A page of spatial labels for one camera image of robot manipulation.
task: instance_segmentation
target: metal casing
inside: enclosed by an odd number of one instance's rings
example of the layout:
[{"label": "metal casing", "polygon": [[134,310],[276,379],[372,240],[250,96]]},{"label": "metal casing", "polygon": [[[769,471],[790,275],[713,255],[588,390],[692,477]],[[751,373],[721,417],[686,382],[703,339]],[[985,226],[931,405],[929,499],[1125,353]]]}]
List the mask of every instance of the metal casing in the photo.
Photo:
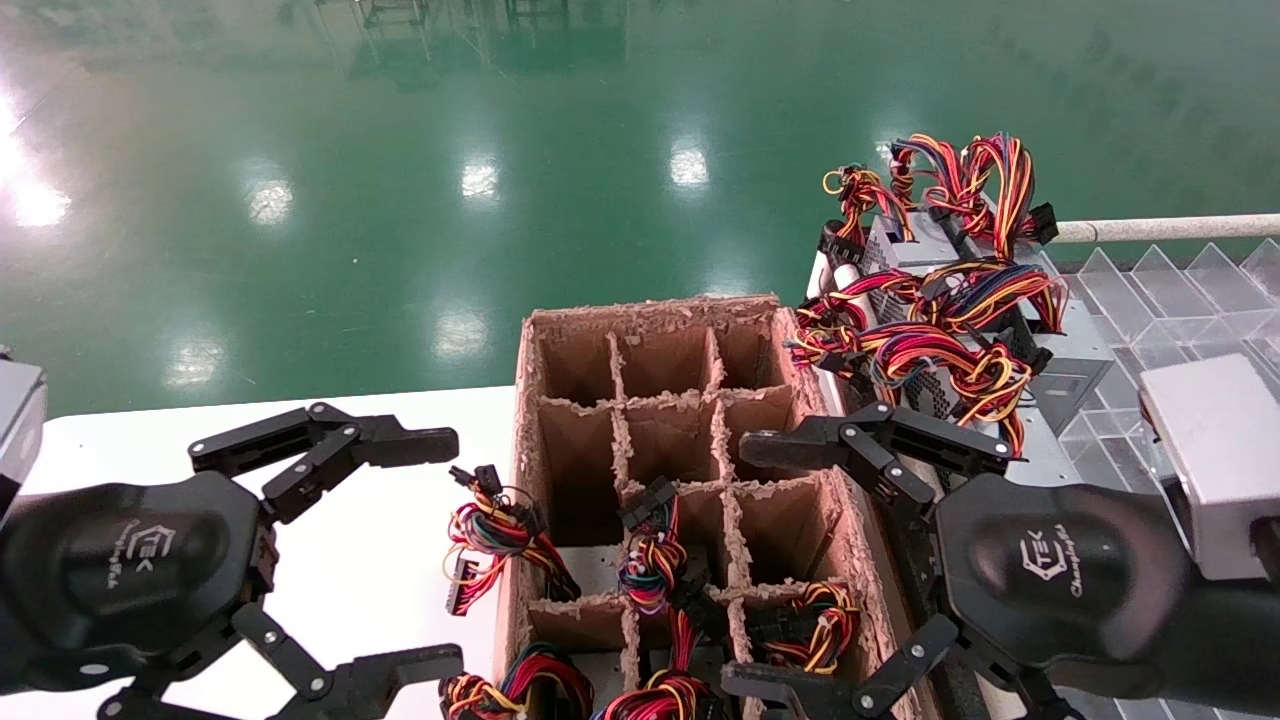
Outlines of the metal casing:
[{"label": "metal casing", "polygon": [[1142,373],[1139,396],[1190,510],[1192,553],[1210,580],[1263,578],[1249,527],[1280,515],[1280,405],[1243,355]]}]

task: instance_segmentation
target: green epoxy floor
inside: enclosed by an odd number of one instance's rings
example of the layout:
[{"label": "green epoxy floor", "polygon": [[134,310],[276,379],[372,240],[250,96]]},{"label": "green epoxy floor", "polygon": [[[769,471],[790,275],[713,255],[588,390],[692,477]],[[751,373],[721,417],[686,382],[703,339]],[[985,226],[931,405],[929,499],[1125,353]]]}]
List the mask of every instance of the green epoxy floor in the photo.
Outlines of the green epoxy floor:
[{"label": "green epoxy floor", "polygon": [[914,131],[1021,136],[1062,219],[1280,197],[1270,0],[408,14],[0,0],[0,341],[51,415],[500,384],[534,307],[795,301],[822,173]]}]

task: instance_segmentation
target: cardboard compartment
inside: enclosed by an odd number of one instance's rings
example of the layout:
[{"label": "cardboard compartment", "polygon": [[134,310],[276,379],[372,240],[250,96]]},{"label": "cardboard compartment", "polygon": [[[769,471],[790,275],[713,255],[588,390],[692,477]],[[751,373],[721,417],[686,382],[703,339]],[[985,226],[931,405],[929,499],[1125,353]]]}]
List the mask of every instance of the cardboard compartment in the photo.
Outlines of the cardboard compartment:
[{"label": "cardboard compartment", "polygon": [[[721,489],[694,484],[677,486],[676,492],[676,529],[680,533],[680,544],[689,552],[689,571],[696,574],[705,568],[712,587],[728,587],[731,557],[726,543]],[[640,493],[628,489],[625,495],[630,507]]]},{"label": "cardboard compartment", "polygon": [[539,336],[543,392],[591,407],[613,400],[617,387],[609,363],[616,340],[612,333],[567,333],[545,331]]},{"label": "cardboard compartment", "polygon": [[832,544],[849,542],[842,509],[815,478],[735,487],[753,585],[824,580],[840,568]]},{"label": "cardboard compartment", "polygon": [[643,486],[659,477],[682,483],[717,479],[712,415],[712,404],[700,396],[628,404],[622,411],[630,439],[627,477]]},{"label": "cardboard compartment", "polygon": [[710,384],[710,331],[687,327],[666,333],[625,334],[618,338],[622,392],[627,397],[681,395]]},{"label": "cardboard compartment", "polygon": [[[842,584],[846,588],[849,587],[849,583],[841,580],[833,582]],[[804,593],[804,584],[760,585],[751,588],[742,600],[730,606],[730,633],[736,661],[768,662],[768,650],[753,644],[748,634],[748,621],[750,614],[754,610],[773,609],[787,605],[792,598],[800,597]],[[858,597],[856,589],[852,589],[851,592],[854,594],[854,603],[860,610],[863,607],[863,601]],[[860,683],[869,678],[870,674],[879,666],[877,653],[868,652],[868,648],[873,648],[876,646],[874,643],[874,629],[865,621],[865,615],[859,612],[858,629],[852,641],[850,641],[849,647],[840,655],[835,676],[850,683]],[[904,706],[895,706],[895,711],[899,711],[901,707]],[[794,720],[795,717],[795,715],[781,705],[765,705],[755,698],[737,698],[737,708],[742,720],[760,720],[762,717],[765,720]]]},{"label": "cardboard compartment", "polygon": [[538,409],[543,462],[527,484],[558,547],[622,542],[613,470],[614,410],[544,401]]},{"label": "cardboard compartment", "polygon": [[721,387],[755,389],[786,384],[781,347],[776,347],[772,337],[773,328],[767,322],[718,331],[716,345],[724,366]]},{"label": "cardboard compartment", "polygon": [[790,430],[800,421],[792,407],[790,387],[755,392],[721,392],[719,402],[724,409],[724,428],[728,433],[727,452],[733,480],[777,480],[797,478],[804,474],[777,468],[756,468],[744,461],[737,448],[742,433]]},{"label": "cardboard compartment", "polygon": [[[700,643],[694,648],[692,661],[689,664],[689,674],[710,685],[712,691],[721,697],[727,697],[721,691],[721,667],[733,659],[733,653],[724,643]],[[641,676],[653,676],[662,667],[671,664],[671,623],[666,614],[653,618],[641,616],[640,621],[640,660]]]},{"label": "cardboard compartment", "polygon": [[[582,605],[539,601],[529,609],[531,639],[547,641],[570,655],[595,688],[596,710],[627,688],[623,679],[627,656],[625,615],[621,600]],[[536,717],[534,712],[530,717],[553,720]]]}]

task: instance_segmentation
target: bundled cables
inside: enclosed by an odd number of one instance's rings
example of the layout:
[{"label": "bundled cables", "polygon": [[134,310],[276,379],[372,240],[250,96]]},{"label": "bundled cables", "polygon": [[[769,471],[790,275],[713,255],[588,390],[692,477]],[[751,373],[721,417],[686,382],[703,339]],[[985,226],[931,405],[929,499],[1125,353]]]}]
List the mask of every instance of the bundled cables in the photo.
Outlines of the bundled cables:
[{"label": "bundled cables", "polygon": [[[831,184],[832,178],[838,182],[836,187]],[[840,213],[845,217],[845,223],[835,231],[837,238],[859,250],[865,247],[867,231],[863,228],[861,218],[878,206],[902,241],[913,242],[906,208],[892,192],[884,190],[879,176],[874,172],[863,165],[837,168],[822,177],[822,190],[827,195],[840,196]]]},{"label": "bundled cables", "polygon": [[964,232],[973,237],[984,237],[991,231],[991,210],[982,197],[989,168],[974,163],[973,156],[956,152],[950,142],[934,140],[923,133],[915,133],[908,140],[899,140],[890,146],[890,172],[893,177],[893,193],[899,202],[914,208],[911,200],[911,160],[915,155],[925,158],[932,170],[923,170],[937,184],[924,191],[924,200],[933,208],[954,213],[964,223]]},{"label": "bundled cables", "polygon": [[442,680],[440,711],[445,720],[525,720],[530,688],[539,682],[554,684],[568,698],[568,715],[557,720],[586,720],[591,714],[591,682],[567,655],[544,642],[526,647],[498,687],[471,674]]},{"label": "bundled cables", "polygon": [[[787,629],[773,635],[778,639],[760,643],[769,653],[769,664],[831,675],[858,632],[858,609],[849,591],[832,583],[812,583],[790,607],[794,612],[771,616],[778,626],[782,623],[777,619],[785,618]],[[753,626],[749,619],[748,634],[753,632],[760,635],[759,625]]]},{"label": "bundled cables", "polygon": [[1055,225],[1053,209],[1042,205],[1034,213],[1030,211],[1036,173],[1032,169],[1032,154],[1023,146],[1023,141],[1000,132],[988,138],[974,138],[969,143],[969,152],[974,167],[984,168],[983,182],[989,172],[986,168],[993,167],[1000,176],[1000,195],[996,197],[992,227],[996,258],[1012,260],[1014,241],[1019,238],[1047,242],[1047,231]]},{"label": "bundled cables", "polygon": [[801,331],[851,327],[860,332],[868,318],[856,300],[877,290],[906,305],[909,319],[951,333],[982,331],[1023,300],[1036,309],[1044,332],[1057,333],[1062,332],[1066,311],[1066,283],[1051,278],[1038,265],[961,260],[923,277],[900,269],[863,275],[803,304],[797,310],[799,325]]},{"label": "bundled cables", "polygon": [[[503,487],[493,465],[476,468],[475,475],[461,468],[452,468],[449,473],[458,484],[475,493],[475,500],[454,511],[449,521],[453,547],[445,555],[445,568],[448,559],[457,556],[454,574],[449,578],[453,582],[451,614],[466,615],[476,600],[498,584],[503,568],[512,557],[522,557],[543,570],[552,600],[567,602],[581,597],[582,591],[552,544],[547,524],[532,498],[525,496],[524,505],[513,501],[506,491],[520,491]],[[463,551],[488,555],[492,559],[489,566],[480,569],[479,562],[462,555]]]},{"label": "bundled cables", "polygon": [[897,405],[901,389],[923,373],[948,370],[959,401],[952,416],[959,424],[974,420],[996,423],[1001,436],[1021,456],[1024,430],[1018,404],[1030,383],[1032,370],[1001,342],[970,350],[946,331],[924,323],[887,323],[855,332],[847,325],[808,328],[787,341],[791,361],[797,366],[818,366],[844,378],[858,374],[855,361],[886,402]]},{"label": "bundled cables", "polygon": [[644,519],[630,528],[634,547],[618,568],[618,585],[645,615],[657,615],[689,566],[689,552],[680,544],[680,512],[675,488]]},{"label": "bundled cables", "polygon": [[[959,154],[948,142],[916,133],[890,146],[892,188],[897,201],[913,208],[911,161],[925,158],[932,170],[923,170],[937,184],[924,191],[932,206],[956,215],[963,232],[978,240],[989,240],[996,258],[1011,261],[1016,240],[1034,240],[1041,245],[1057,236],[1053,206],[1030,208],[1036,193],[1032,155],[1016,137],[1004,132],[992,137],[975,137]],[[992,170],[1000,177],[996,208],[988,208],[982,196]]]},{"label": "bundled cables", "polygon": [[1044,332],[1061,333],[1066,293],[1066,283],[1038,265],[960,261],[920,278],[908,316],[951,333],[982,331],[1027,300]]}]

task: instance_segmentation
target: white pipe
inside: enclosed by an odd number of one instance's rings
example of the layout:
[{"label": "white pipe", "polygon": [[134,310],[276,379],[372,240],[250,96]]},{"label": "white pipe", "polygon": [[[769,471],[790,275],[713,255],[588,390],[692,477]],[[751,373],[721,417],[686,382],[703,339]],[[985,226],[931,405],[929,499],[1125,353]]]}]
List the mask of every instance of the white pipe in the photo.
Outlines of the white pipe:
[{"label": "white pipe", "polygon": [[1133,220],[1068,220],[1057,224],[1053,242],[1155,242],[1157,240],[1220,240],[1280,234],[1280,213],[1206,215]]},{"label": "white pipe", "polygon": [[822,295],[822,278],[829,273],[827,255],[819,250],[813,256],[813,272],[809,273],[809,288],[804,291],[804,299],[812,300]]}]

